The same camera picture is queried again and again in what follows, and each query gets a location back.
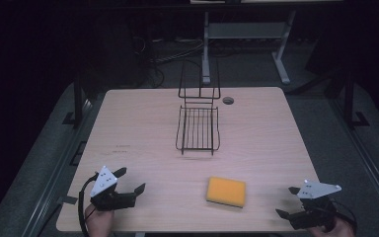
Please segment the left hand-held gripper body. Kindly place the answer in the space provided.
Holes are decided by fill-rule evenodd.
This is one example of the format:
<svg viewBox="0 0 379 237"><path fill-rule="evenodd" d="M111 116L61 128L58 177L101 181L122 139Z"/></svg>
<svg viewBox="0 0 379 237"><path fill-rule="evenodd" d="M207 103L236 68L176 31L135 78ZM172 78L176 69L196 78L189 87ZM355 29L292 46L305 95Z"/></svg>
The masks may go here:
<svg viewBox="0 0 379 237"><path fill-rule="evenodd" d="M90 192L90 202L97 210L110 211L135 206L135 193L119 194L115 190L118 179L107 166L98 173Z"/></svg>

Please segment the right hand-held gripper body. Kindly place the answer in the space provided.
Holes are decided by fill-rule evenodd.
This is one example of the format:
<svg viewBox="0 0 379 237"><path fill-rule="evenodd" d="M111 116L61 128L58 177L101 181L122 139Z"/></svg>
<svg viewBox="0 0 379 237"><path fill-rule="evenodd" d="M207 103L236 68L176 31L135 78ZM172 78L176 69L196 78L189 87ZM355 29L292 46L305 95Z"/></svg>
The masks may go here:
<svg viewBox="0 0 379 237"><path fill-rule="evenodd" d="M337 209L330 195L340 191L339 185L305 180L300 192L295 195L302 202L303 211L290 214L288 221L291 226L295 230L318 226L333 230Z"/></svg>

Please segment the yellow sponge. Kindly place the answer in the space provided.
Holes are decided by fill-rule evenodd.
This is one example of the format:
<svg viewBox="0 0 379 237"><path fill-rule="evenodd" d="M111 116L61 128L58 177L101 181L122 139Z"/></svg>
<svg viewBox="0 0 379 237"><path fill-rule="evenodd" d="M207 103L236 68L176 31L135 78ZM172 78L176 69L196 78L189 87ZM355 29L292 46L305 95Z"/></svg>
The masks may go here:
<svg viewBox="0 0 379 237"><path fill-rule="evenodd" d="M246 202L246 183L231 179L210 177L208 180L206 200L244 207Z"/></svg>

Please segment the black wire rack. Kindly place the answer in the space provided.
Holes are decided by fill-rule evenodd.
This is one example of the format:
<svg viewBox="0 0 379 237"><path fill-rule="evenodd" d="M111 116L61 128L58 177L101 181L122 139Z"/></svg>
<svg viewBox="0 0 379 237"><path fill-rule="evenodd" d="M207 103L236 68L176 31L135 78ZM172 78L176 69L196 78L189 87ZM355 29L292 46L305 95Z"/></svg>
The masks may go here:
<svg viewBox="0 0 379 237"><path fill-rule="evenodd" d="M207 151L211 155L220 148L219 109L221 99L220 77L203 81L200 76L188 81L187 72L190 60L182 63L178 97L182 100L179 109L176 148L186 151Z"/></svg>

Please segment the person's left hand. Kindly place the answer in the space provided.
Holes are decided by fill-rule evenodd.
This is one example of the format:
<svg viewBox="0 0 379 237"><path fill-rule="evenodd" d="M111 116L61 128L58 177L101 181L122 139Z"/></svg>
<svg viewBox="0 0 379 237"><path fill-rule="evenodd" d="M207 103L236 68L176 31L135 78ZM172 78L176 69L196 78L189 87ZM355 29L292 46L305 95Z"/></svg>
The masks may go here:
<svg viewBox="0 0 379 237"><path fill-rule="evenodd" d="M109 237L114 223L114 211L99 211L90 204L85 209L86 226L90 237Z"/></svg>

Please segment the person's right hand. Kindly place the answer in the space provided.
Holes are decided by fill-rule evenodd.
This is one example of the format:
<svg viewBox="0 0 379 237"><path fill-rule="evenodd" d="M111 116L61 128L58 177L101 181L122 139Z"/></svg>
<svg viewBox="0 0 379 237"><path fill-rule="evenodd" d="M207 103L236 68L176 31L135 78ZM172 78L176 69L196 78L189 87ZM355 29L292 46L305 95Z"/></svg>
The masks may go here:
<svg viewBox="0 0 379 237"><path fill-rule="evenodd" d="M335 227L329 232L325 232L322 227L308 228L307 231L313 237L355 237L352 226L339 218L335 219Z"/></svg>

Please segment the grey metal stand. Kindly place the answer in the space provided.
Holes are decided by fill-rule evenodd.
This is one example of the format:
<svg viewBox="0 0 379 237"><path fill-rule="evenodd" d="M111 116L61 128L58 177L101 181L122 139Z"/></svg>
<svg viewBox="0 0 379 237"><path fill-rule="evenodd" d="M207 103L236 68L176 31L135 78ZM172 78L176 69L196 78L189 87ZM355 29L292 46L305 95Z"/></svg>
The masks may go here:
<svg viewBox="0 0 379 237"><path fill-rule="evenodd" d="M276 68L282 84L288 85L290 79L283 64L283 54L293 27L296 11L290 11L284 21L279 22L220 22L211 21L210 14L203 16L203 40L201 55L201 83L209 85L210 76L210 44L212 42L236 42L246 45L270 43L275 46L271 53L273 65Z"/></svg>

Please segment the black metal post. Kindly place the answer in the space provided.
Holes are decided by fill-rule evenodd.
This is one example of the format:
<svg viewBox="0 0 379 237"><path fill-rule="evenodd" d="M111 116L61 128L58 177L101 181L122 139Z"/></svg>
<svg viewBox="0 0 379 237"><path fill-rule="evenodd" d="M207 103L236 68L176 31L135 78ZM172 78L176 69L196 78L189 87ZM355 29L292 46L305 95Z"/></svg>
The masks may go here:
<svg viewBox="0 0 379 237"><path fill-rule="evenodd" d="M74 129L78 128L83 119L83 75L77 74L73 81L73 93L74 93L74 111L68 112L64 117L63 124L70 124Z"/></svg>
<svg viewBox="0 0 379 237"><path fill-rule="evenodd" d="M362 112L353 108L354 105L354 78L350 71L344 80L343 120L350 129L358 126L368 126L369 122Z"/></svg>

